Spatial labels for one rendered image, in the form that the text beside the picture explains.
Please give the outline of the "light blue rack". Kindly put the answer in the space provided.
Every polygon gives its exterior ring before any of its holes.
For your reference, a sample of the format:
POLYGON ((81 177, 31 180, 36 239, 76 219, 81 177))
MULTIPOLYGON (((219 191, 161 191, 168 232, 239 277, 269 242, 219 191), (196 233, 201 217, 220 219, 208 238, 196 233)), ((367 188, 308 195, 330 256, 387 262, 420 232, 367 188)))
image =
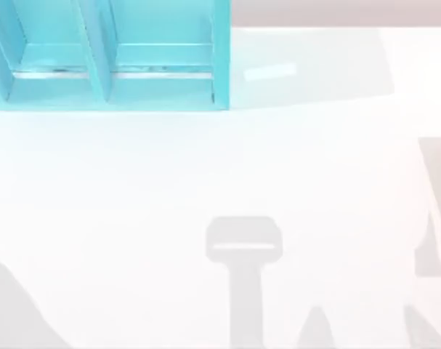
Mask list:
POLYGON ((232 0, 0 0, 0 111, 222 111, 232 0))

